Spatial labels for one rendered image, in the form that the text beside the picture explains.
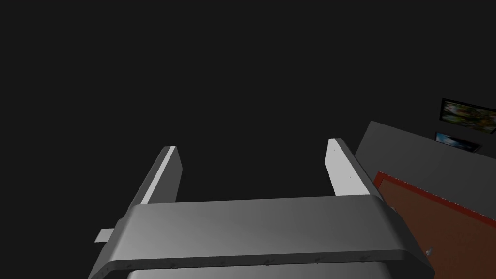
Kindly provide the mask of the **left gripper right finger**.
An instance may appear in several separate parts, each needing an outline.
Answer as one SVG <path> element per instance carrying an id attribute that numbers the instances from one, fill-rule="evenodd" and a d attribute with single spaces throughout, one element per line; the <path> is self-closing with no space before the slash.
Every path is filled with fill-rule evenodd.
<path id="1" fill-rule="evenodd" d="M 336 196 L 373 195 L 383 199 L 343 139 L 328 140 L 325 166 Z"/>

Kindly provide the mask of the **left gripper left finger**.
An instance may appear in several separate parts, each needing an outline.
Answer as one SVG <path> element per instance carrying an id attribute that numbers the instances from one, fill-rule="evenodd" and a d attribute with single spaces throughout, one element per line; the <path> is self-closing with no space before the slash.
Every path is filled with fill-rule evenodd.
<path id="1" fill-rule="evenodd" d="M 166 146 L 154 161 L 128 211 L 138 204 L 174 203 L 182 176 L 182 163 L 176 146 Z"/>

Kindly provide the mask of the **blue framed picture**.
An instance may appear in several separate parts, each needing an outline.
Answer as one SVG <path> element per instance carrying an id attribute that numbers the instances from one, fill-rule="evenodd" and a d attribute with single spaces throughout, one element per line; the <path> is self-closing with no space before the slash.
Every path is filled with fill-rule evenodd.
<path id="1" fill-rule="evenodd" d="M 479 150 L 481 147 L 480 144 L 473 143 L 464 139 L 460 139 L 457 137 L 453 137 L 450 135 L 446 135 L 443 133 L 436 132 L 435 133 L 435 139 L 436 142 L 457 148 L 457 149 L 462 149 L 464 151 L 470 152 L 470 153 L 475 153 Z"/>

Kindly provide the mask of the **brown door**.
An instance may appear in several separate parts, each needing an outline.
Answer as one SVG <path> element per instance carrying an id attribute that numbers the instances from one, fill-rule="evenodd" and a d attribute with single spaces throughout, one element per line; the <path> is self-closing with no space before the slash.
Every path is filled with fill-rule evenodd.
<path id="1" fill-rule="evenodd" d="M 496 220 L 378 172 L 374 185 L 406 222 L 434 279 L 496 279 Z"/>

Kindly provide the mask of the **green framed picture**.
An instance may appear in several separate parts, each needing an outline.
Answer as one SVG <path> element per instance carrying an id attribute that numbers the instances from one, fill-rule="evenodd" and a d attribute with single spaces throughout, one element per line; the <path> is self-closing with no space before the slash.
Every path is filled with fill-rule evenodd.
<path id="1" fill-rule="evenodd" d="M 443 98 L 439 119 L 487 134 L 496 132 L 496 110 L 493 108 Z"/>

